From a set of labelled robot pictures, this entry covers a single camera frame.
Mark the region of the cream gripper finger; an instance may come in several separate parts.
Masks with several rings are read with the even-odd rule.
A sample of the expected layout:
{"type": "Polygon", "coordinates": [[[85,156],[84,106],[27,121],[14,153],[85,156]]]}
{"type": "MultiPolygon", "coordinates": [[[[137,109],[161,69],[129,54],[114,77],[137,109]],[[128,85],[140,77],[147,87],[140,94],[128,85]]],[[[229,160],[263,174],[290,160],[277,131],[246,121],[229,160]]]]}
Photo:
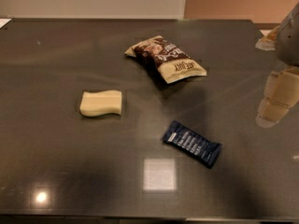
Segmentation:
{"type": "Polygon", "coordinates": [[[271,128],[278,124],[289,112],[281,105],[273,105],[267,99],[262,99],[258,108],[256,123],[263,128],[271,128]]]}

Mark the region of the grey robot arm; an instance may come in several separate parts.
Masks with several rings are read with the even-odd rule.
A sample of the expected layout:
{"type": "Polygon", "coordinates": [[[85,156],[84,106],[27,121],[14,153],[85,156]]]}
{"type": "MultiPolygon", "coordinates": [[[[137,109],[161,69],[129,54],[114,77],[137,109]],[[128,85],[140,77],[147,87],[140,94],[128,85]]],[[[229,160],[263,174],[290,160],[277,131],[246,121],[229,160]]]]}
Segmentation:
{"type": "Polygon", "coordinates": [[[299,102],[299,4],[281,24],[261,38],[257,49],[273,50],[287,67],[269,75],[256,117],[256,123],[270,128],[279,123],[299,102]]]}

